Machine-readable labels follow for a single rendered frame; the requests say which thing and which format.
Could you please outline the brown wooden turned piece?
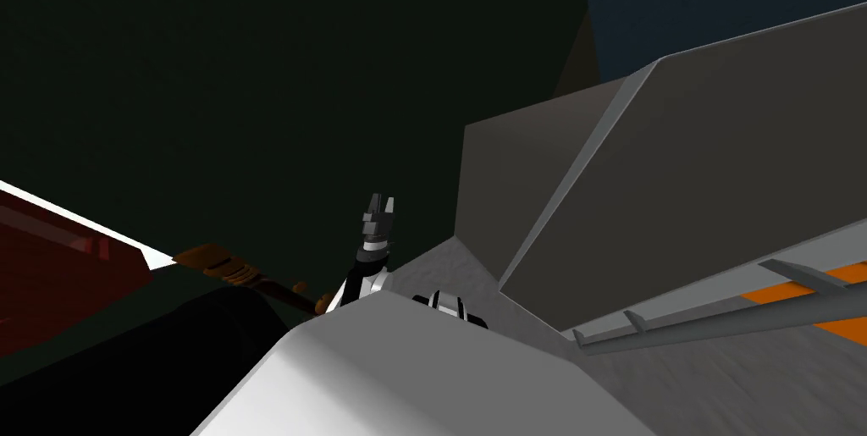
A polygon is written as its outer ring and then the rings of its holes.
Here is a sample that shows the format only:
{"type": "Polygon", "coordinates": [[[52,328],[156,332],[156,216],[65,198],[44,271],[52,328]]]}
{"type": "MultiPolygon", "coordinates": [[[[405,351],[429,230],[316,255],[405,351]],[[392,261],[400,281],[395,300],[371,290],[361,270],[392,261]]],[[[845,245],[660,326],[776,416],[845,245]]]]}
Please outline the brown wooden turned piece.
{"type": "Polygon", "coordinates": [[[228,285],[255,290],[312,317],[324,315],[335,298],[333,293],[326,293],[316,300],[306,297],[308,284],[305,282],[295,281],[291,287],[281,284],[217,244],[202,244],[183,251],[172,257],[172,261],[203,271],[207,276],[220,279],[228,285]]]}

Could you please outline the grey cupboard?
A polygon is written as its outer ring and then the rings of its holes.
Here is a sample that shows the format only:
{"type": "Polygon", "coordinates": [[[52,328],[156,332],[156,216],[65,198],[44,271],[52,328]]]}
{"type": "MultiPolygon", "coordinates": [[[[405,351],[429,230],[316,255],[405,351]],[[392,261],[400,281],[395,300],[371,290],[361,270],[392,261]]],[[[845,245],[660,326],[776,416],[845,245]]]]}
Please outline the grey cupboard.
{"type": "Polygon", "coordinates": [[[455,235],[478,261],[481,284],[497,290],[592,132],[644,82],[630,75],[464,129],[455,235]]]}

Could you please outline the orange flat panel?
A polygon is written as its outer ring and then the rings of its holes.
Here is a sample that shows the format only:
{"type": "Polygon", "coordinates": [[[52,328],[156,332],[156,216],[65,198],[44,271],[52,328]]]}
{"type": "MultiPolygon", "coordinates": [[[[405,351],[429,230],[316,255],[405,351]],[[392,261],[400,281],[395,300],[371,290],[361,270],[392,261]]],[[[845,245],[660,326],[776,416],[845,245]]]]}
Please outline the orange flat panel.
{"type": "MultiPolygon", "coordinates": [[[[830,270],[827,274],[842,280],[848,284],[860,284],[867,282],[867,261],[848,265],[843,268],[830,270]]],[[[761,290],[754,290],[743,294],[743,298],[756,304],[767,304],[773,301],[786,300],[793,297],[812,294],[814,291],[795,282],[773,285],[761,290]]],[[[858,344],[867,346],[867,317],[844,319],[835,322],[818,323],[816,328],[850,339],[858,344]]]]}

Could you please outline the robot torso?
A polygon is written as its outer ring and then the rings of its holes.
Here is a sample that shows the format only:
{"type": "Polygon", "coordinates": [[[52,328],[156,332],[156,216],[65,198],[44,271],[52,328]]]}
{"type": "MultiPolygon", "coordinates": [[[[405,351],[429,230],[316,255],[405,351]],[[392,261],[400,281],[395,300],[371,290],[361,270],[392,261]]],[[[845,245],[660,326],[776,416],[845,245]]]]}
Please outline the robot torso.
{"type": "Polygon", "coordinates": [[[656,436],[576,365],[381,291],[284,335],[191,436],[656,436]]]}

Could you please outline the dark red furniture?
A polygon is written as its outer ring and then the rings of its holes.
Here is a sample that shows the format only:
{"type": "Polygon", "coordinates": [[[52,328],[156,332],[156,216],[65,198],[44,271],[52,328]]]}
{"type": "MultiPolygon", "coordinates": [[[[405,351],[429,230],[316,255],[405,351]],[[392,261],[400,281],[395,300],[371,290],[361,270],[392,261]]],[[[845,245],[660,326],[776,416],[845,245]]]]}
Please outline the dark red furniture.
{"type": "Polygon", "coordinates": [[[0,180],[0,358],[152,281],[169,255],[0,180]]]}

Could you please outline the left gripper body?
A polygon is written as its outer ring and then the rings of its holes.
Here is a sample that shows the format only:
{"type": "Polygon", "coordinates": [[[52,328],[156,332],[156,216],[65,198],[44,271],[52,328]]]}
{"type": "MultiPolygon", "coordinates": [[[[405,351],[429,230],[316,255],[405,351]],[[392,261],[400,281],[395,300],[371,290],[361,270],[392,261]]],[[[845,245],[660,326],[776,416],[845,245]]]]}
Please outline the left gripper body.
{"type": "Polygon", "coordinates": [[[392,230],[395,215],[392,212],[368,212],[362,215],[364,241],[386,241],[392,230]]]}

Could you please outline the grey cupboard door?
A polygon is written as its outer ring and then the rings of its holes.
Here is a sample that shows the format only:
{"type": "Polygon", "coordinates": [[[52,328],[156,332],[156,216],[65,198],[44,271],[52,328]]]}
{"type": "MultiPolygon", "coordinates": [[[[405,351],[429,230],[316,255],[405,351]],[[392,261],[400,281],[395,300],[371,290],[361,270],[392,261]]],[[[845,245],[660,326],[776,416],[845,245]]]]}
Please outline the grey cupboard door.
{"type": "Polygon", "coordinates": [[[867,3],[660,58],[621,84],[500,279],[606,334],[867,261],[867,3]]]}

